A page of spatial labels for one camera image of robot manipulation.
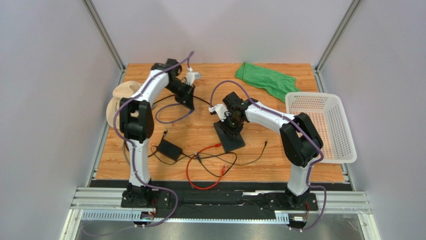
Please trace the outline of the black network switch box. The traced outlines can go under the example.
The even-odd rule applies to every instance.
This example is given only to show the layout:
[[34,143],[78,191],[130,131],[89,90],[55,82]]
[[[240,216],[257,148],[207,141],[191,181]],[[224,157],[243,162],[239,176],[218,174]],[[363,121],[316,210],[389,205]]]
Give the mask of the black network switch box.
[[241,134],[238,134],[235,138],[231,138],[230,136],[227,136],[225,131],[219,127],[218,122],[215,122],[213,126],[220,140],[220,143],[226,153],[246,146]]

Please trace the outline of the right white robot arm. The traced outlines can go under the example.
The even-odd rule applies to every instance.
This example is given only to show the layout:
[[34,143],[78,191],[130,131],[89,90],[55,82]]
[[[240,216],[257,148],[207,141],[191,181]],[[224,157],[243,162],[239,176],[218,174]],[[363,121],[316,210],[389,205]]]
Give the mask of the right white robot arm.
[[213,126],[225,152],[245,146],[241,135],[245,123],[259,124],[279,134],[284,153],[291,163],[285,200],[294,208],[305,201],[310,193],[311,163],[321,154],[324,146],[306,113],[283,113],[252,98],[243,100],[235,92],[228,94],[222,103],[210,106],[209,112],[219,118]]

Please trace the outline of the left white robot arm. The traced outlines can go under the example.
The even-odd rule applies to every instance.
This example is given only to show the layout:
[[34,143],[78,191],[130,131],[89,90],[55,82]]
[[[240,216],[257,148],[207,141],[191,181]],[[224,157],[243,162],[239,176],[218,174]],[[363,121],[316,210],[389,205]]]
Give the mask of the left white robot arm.
[[114,116],[113,127],[116,133],[129,144],[130,177],[123,199],[147,205],[152,202],[153,186],[148,167],[149,141],[155,129],[152,105],[163,89],[174,94],[178,104],[193,111],[195,80],[201,78],[200,73],[191,67],[187,68],[185,81],[177,77],[182,65],[175,59],[166,63],[155,63],[147,80],[130,98],[122,98],[119,109]]

